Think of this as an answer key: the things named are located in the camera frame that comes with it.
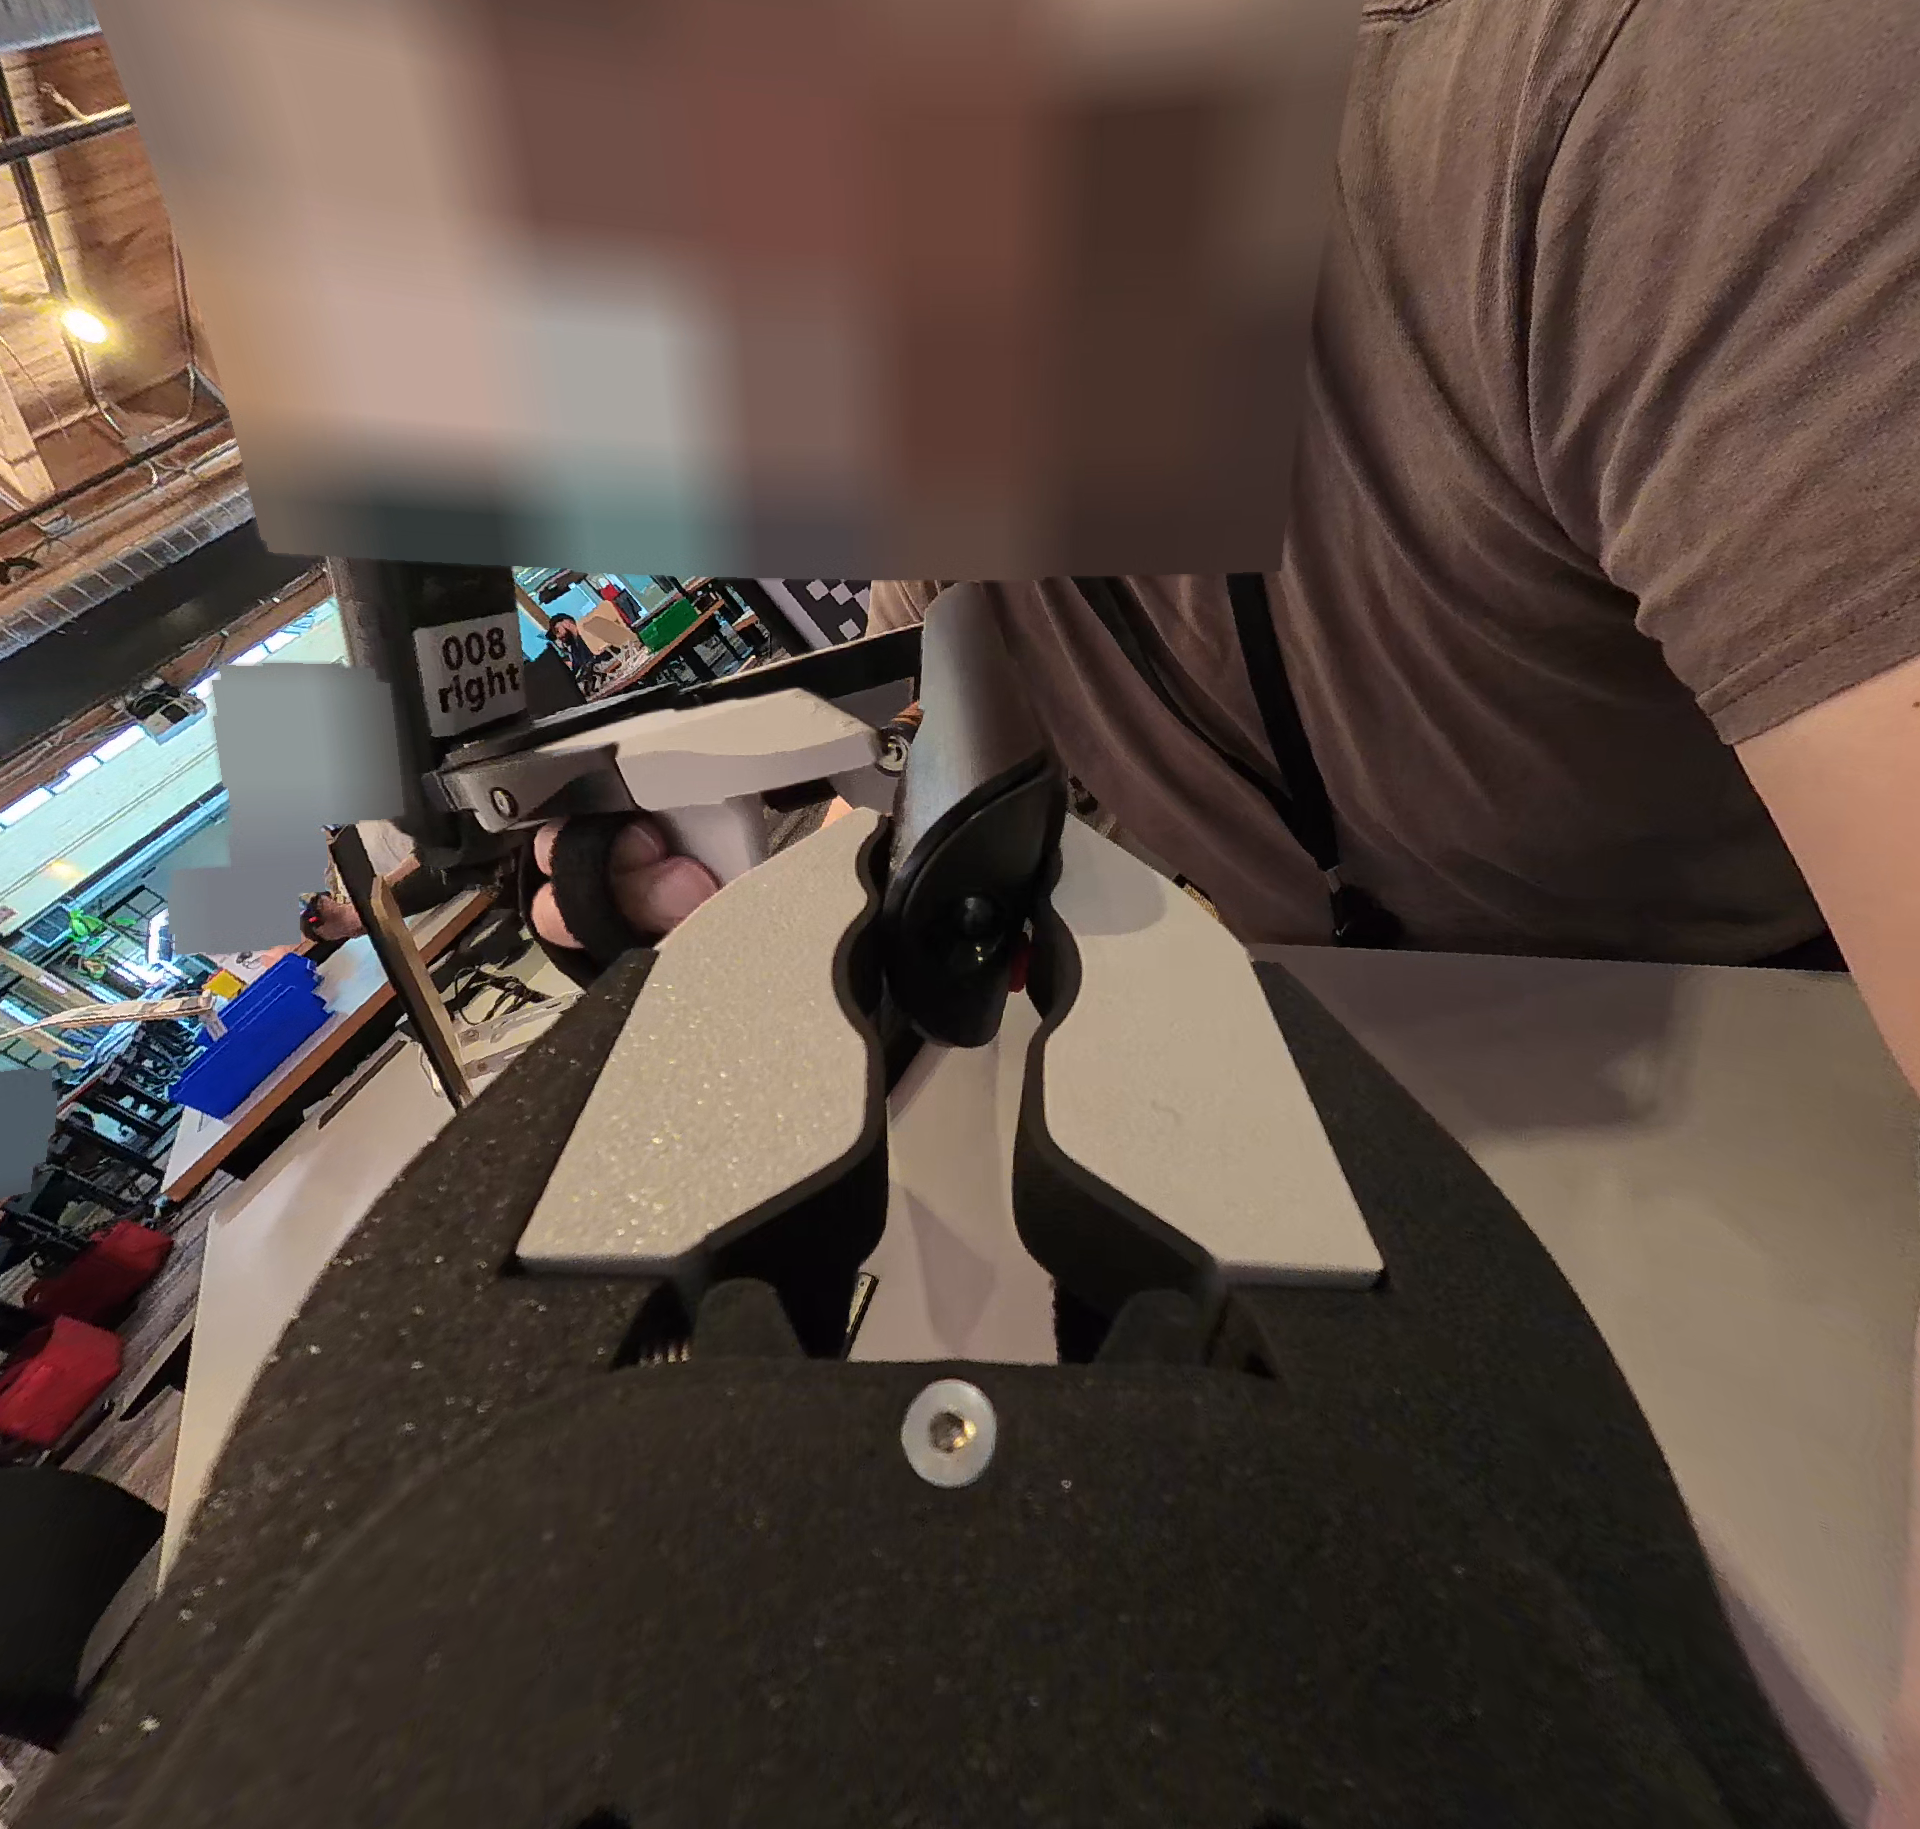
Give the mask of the red bag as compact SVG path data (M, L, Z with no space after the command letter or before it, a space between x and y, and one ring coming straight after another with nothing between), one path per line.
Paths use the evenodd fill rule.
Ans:
M5 1355L5 1447L48 1451L102 1398L124 1370L115 1332L49 1317Z
M40 1275L19 1304L35 1320L113 1328L176 1253L156 1227L118 1221L86 1235L74 1262Z

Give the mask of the black remote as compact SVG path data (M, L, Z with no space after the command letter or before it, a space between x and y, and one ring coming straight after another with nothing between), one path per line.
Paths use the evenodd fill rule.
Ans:
M974 583L926 612L918 706L881 892L881 979L921 1042L968 1049L999 1033L1063 830L1063 771Z

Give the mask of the person's left forearm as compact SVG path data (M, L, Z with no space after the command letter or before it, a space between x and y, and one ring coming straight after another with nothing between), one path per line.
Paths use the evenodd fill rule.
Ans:
M1740 742L1739 760L1917 1082L1917 662Z

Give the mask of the person's right hand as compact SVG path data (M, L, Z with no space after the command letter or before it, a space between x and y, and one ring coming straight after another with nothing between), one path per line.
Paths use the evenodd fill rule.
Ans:
M591 989L631 951L653 951L720 892L643 811L548 823L519 857L519 907L544 955Z

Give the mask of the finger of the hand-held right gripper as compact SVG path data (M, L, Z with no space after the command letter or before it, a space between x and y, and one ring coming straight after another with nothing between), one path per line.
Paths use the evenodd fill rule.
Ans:
M548 735L528 752L575 756L598 744L691 756L786 756L851 744L860 756L873 756L878 730L817 691L762 691L631 714L593 730Z
M836 781L876 765L876 760L878 744L780 749L765 756L627 752L627 792L646 811L710 807L809 781Z

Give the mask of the metal folding stand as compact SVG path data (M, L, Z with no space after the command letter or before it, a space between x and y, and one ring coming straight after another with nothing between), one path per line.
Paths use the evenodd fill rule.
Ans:
M523 1047L542 1045L542 1038L564 1021L564 1013L580 1001L580 991L564 991L558 997L502 1001L502 1010L477 1023L454 1023L454 1049L471 1093L477 1093L495 1075L504 1075Z

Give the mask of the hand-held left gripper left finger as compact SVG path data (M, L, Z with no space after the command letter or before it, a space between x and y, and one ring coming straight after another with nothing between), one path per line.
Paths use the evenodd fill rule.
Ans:
M839 1360L885 1229L890 826L851 811L726 884L658 955L514 1247L523 1271L646 1279L696 1312L776 1289Z

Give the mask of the blue storage bin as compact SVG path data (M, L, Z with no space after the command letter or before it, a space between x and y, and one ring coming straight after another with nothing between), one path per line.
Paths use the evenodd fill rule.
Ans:
M330 1021L311 958L285 955L199 1028L197 1049L169 1082L169 1105L230 1121Z

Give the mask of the thin black framed board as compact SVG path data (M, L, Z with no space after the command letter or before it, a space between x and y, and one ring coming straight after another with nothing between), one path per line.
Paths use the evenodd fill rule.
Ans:
M397 905L397 880L376 871L369 845L354 826L330 831L330 857L364 937L376 947L389 989L406 1007L439 1093L451 1111L464 1111L473 1089L464 1071L459 1028L439 994L431 963L414 940L407 916Z

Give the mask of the black framed marker sign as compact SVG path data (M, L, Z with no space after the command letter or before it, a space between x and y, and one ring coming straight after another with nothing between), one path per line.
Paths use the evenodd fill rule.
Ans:
M776 648L733 676L680 690L684 710L780 690L849 700L868 690L915 687L921 676L921 629L873 636L873 583L860 575L714 575L706 585L757 603Z

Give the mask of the black office chair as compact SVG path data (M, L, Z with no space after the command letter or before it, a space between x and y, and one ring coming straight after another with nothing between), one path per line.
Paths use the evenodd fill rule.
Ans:
M5 1467L5 1741L56 1750L156 1586L166 1518L44 1465Z

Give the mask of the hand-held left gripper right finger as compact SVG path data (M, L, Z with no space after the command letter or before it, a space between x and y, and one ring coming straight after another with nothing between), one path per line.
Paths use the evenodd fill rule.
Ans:
M1250 1293L1373 1293L1383 1255L1243 945L1069 818L1025 994L1019 1235L1061 1363L1136 1296L1203 1336Z

